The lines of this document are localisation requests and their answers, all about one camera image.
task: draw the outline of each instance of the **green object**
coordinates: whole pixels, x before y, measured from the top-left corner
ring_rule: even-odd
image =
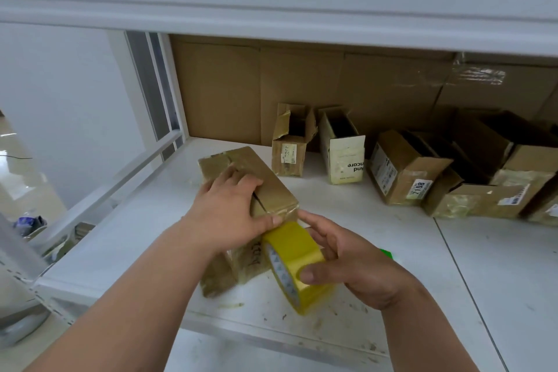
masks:
[[[384,249],[380,249],[384,255],[388,256],[390,259],[394,258],[394,255],[391,254],[390,251],[384,250]]]

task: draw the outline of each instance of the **white wall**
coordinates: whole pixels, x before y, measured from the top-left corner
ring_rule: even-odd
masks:
[[[155,141],[125,44],[121,31],[0,24],[0,109],[67,208]]]

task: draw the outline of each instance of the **person's left hand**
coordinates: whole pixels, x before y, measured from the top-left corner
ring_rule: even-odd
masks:
[[[214,254],[238,248],[282,222],[277,215],[250,217],[252,193],[262,183],[231,165],[216,180],[201,186],[180,222]]]

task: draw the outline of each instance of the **small cardboard box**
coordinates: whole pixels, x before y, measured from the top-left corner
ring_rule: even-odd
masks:
[[[359,132],[342,108],[319,110],[320,151],[331,184],[362,181],[364,170],[364,135]]]
[[[438,156],[453,159],[422,200],[422,208],[430,216],[459,218],[479,214],[483,206],[513,197],[523,188],[489,185],[490,178],[459,147],[435,134],[421,133],[421,136]]]
[[[250,204],[250,215],[278,214],[285,221],[296,221],[298,200],[284,186],[251,147],[224,151],[198,161],[204,181],[217,178],[231,163],[239,171],[247,171],[263,179],[263,184],[255,189]],[[223,266],[223,256],[230,270]],[[231,288],[234,282],[244,284],[269,269],[269,263],[261,249],[261,237],[257,237],[239,249],[229,250],[216,257],[201,278],[201,287],[206,297],[215,297]]]
[[[388,205],[419,205],[449,164],[418,133],[390,130],[378,136],[368,168]]]
[[[316,133],[311,108],[279,103],[271,143],[271,170],[280,176],[302,177],[306,145]]]
[[[558,226],[558,175],[548,181],[521,212],[531,222]]]
[[[451,135],[489,184],[522,186],[513,197],[487,201],[482,216],[517,217],[558,171],[558,139],[512,112],[460,110]]]

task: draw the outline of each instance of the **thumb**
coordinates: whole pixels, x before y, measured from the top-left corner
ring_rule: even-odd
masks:
[[[347,264],[335,259],[329,262],[313,263],[304,267],[299,273],[298,278],[304,284],[331,284],[344,283],[349,280]]]
[[[267,214],[253,219],[253,222],[256,235],[260,235],[280,226],[283,218],[276,214]]]

